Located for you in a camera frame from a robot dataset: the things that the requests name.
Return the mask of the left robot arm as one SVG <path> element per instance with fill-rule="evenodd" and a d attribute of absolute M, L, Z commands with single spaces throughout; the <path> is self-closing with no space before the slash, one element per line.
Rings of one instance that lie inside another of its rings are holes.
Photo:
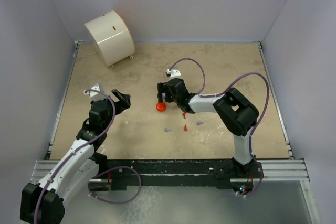
<path fill-rule="evenodd" d="M 27 223 L 61 223 L 66 204 L 92 177 L 108 172 L 107 157 L 97 153 L 107 137 L 115 116 L 131 106 L 131 96 L 113 89 L 113 101 L 99 85 L 84 91 L 91 99 L 88 117 L 83 121 L 68 152 L 36 183 L 22 190 L 20 219 Z"/>

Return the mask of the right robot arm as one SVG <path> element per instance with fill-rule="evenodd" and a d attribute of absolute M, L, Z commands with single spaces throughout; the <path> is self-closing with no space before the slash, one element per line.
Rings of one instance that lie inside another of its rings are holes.
<path fill-rule="evenodd" d="M 158 102 L 174 102 L 184 113 L 217 113 L 226 128 L 234 137 L 234 173 L 246 177 L 252 171 L 252 131 L 257 124 L 257 108 L 236 88 L 230 88 L 225 94 L 202 97 L 190 93 L 180 78 L 157 84 Z"/>

